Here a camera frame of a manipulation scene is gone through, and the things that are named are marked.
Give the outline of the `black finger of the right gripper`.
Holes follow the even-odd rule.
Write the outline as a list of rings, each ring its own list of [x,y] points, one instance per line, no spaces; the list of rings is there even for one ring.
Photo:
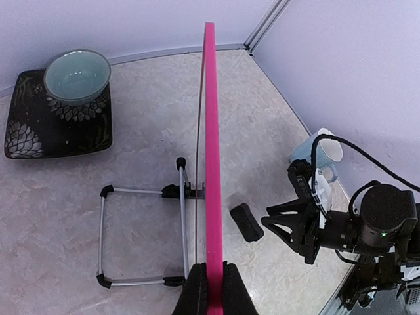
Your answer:
[[[261,223],[298,253],[304,235],[301,220],[302,215],[275,215],[263,217]]]
[[[302,217],[309,204],[309,201],[295,199],[287,203],[267,207],[266,211],[269,217],[276,217],[280,215],[293,215]]]

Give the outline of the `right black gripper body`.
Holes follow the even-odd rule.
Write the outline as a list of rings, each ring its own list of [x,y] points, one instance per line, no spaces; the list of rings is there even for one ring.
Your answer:
[[[314,264],[320,249],[319,223],[320,212],[311,202],[300,202],[297,208],[298,224],[295,235],[297,252],[304,258],[305,264]]]

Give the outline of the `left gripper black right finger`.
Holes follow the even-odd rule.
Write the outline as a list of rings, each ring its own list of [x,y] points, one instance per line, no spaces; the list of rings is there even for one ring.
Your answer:
[[[237,266],[223,264],[223,311],[224,315],[258,314]]]

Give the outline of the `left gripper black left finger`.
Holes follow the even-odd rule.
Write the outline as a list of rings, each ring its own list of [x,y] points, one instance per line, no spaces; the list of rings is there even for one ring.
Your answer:
[[[207,286],[207,264],[194,264],[172,315],[206,315]]]

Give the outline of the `pink framed whiteboard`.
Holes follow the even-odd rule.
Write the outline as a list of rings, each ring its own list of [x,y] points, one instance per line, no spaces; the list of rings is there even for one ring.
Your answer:
[[[217,90],[215,24],[206,22],[199,83],[196,136],[196,185],[203,199],[195,201],[194,260],[207,267],[207,314],[223,314],[223,231],[221,156]]]

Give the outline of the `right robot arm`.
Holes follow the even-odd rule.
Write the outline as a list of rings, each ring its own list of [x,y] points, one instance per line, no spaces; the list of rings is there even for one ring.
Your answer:
[[[353,277],[339,298],[347,310],[367,307],[378,291],[406,289],[419,284],[408,279],[402,267],[419,268],[419,204],[411,190],[372,181],[356,191],[362,200],[359,212],[330,211],[320,228],[322,214],[309,199],[296,199],[268,207],[261,219],[306,264],[314,264],[320,248],[359,255]]]

